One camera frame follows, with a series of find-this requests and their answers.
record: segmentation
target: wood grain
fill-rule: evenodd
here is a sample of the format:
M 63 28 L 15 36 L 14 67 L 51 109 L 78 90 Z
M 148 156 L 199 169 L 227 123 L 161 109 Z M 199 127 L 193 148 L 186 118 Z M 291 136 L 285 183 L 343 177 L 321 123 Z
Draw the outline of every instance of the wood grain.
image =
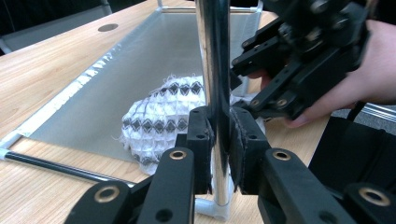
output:
M 179 0 L 165 1 L 164 4 L 193 6 L 191 2 Z M 0 57 L 0 138 L 17 128 L 85 71 L 156 7 L 156 1 L 148 0 Z M 262 25 L 273 18 L 274 15 L 264 13 Z M 109 23 L 119 27 L 104 33 L 97 31 Z M 251 89 L 258 90 L 258 80 L 252 81 Z M 266 124 L 266 128 L 273 147 L 290 149 L 309 163 L 326 123 L 327 119 L 322 119 L 291 130 L 285 128 L 281 120 L 273 120 Z M 133 163 L 26 138 L 19 140 L 12 150 L 134 182 L 147 177 Z M 72 206 L 92 186 L 91 182 L 82 179 L 11 161 L 0 161 L 0 182 L 0 223 L 63 223 Z M 255 196 L 235 193 L 231 219 L 227 223 L 261 223 L 256 201 Z M 195 222 L 223 223 L 202 215 L 196 215 Z

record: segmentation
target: shiny metal rod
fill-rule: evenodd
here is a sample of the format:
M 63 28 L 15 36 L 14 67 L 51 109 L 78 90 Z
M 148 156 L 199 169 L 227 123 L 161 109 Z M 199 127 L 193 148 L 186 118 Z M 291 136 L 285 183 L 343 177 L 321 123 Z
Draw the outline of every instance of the shiny metal rod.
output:
M 215 203 L 230 201 L 226 148 L 230 139 L 230 1 L 196 0 L 207 115 L 215 133 L 212 165 Z

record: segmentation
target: table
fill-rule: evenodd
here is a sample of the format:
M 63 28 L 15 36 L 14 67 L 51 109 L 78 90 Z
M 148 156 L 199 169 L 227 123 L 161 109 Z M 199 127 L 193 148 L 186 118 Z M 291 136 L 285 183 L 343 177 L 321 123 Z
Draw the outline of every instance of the table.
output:
M 178 6 L 191 2 L 171 0 L 165 4 Z M 85 71 L 156 7 L 157 1 L 148 0 L 0 57 L 0 138 Z M 263 13 L 262 25 L 273 17 Z M 110 23 L 116 23 L 118 28 L 98 31 Z M 249 89 L 256 91 L 258 86 L 258 82 L 252 82 Z M 272 147 L 289 149 L 308 164 L 327 121 L 328 118 L 323 118 L 302 128 L 288 129 L 281 120 L 272 120 L 266 123 L 267 137 Z M 11 149 L 134 182 L 147 177 L 133 163 L 27 138 L 20 139 Z M 81 195 L 94 184 L 10 161 L 0 161 L 0 183 L 0 223 L 62 223 Z M 228 223 L 261 223 L 256 204 L 256 196 L 235 193 Z M 195 223 L 223 222 L 196 215 Z

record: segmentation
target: gray floor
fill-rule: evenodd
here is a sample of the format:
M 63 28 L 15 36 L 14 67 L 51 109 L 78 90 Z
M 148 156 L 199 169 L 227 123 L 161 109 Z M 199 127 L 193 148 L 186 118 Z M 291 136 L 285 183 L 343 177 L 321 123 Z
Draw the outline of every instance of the gray floor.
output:
M 396 105 L 386 105 L 385 108 L 393 110 L 393 116 L 396 116 Z M 334 111 L 332 116 L 346 118 L 349 113 L 349 109 L 342 109 L 338 111 Z M 392 133 L 396 135 L 396 123 L 393 121 L 389 121 L 386 119 L 379 118 L 377 116 L 367 114 L 364 112 L 360 112 L 359 115 L 355 118 L 355 122 L 367 125 L 369 127 L 373 127 L 376 129 L 383 129 L 388 133 Z

